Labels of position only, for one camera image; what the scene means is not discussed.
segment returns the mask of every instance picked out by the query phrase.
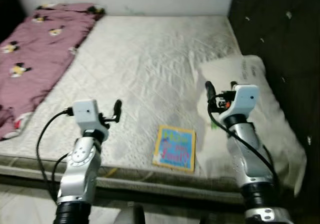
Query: book cover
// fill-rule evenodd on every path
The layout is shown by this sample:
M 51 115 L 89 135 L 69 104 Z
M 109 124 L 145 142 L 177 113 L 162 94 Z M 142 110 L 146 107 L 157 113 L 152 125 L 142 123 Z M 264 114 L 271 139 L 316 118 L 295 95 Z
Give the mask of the book cover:
M 195 169 L 195 147 L 196 133 L 194 130 L 160 125 L 152 163 L 193 172 Z

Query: dark headboard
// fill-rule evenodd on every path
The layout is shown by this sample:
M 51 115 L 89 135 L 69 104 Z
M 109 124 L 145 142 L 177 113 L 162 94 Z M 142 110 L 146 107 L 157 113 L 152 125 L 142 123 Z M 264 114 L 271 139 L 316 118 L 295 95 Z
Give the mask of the dark headboard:
M 242 54 L 262 58 L 268 82 L 303 145 L 302 195 L 319 205 L 320 0 L 233 0 L 229 19 Z

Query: white pillow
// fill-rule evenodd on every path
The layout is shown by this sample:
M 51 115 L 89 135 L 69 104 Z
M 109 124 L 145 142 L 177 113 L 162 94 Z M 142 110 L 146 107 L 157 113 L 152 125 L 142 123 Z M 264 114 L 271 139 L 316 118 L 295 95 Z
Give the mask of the white pillow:
M 230 90 L 230 82 L 254 84 L 260 94 L 248 121 L 253 122 L 262 143 L 270 151 L 275 170 L 282 183 L 300 191 L 307 157 L 291 130 L 265 77 L 265 66 L 258 56 L 232 56 L 202 63 L 196 73 L 196 88 L 200 97 L 197 111 L 205 122 L 204 134 L 199 135 L 203 145 L 197 146 L 196 158 L 208 177 L 234 177 L 231 157 L 227 150 L 227 135 L 219 128 L 212 128 L 207 113 L 205 81 L 211 81 L 216 93 Z

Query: children's book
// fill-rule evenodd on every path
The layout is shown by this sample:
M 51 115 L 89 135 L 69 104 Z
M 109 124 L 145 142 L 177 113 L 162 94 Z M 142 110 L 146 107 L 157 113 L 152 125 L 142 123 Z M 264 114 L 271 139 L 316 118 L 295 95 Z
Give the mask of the children's book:
M 193 172 L 195 169 L 195 147 L 196 133 L 194 130 L 160 125 L 152 163 Z

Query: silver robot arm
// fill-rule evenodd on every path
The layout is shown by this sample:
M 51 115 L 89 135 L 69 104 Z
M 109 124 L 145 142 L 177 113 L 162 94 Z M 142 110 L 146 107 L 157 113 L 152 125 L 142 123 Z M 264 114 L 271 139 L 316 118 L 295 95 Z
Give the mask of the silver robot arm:
M 72 111 L 82 137 L 76 140 L 73 150 L 67 156 L 67 167 L 57 196 L 54 224 L 89 223 L 101 164 L 101 144 L 108 139 L 110 126 L 107 122 L 119 122 L 121 101 L 116 101 L 112 118 L 104 118 L 93 99 L 76 101 Z
M 243 142 L 230 135 L 232 132 L 238 136 L 272 164 L 253 123 L 247 122 L 258 100 L 259 88 L 256 85 L 237 85 L 235 82 L 231 85 L 232 91 L 216 95 L 212 83 L 205 83 L 209 115 L 213 118 L 211 113 L 219 113 L 219 120 L 225 125 L 221 128 L 228 132 L 227 148 L 233 160 L 236 183 L 244 199 L 245 221 L 247 224 L 293 224 L 288 211 L 280 205 L 276 176 L 273 175 L 275 172 Z

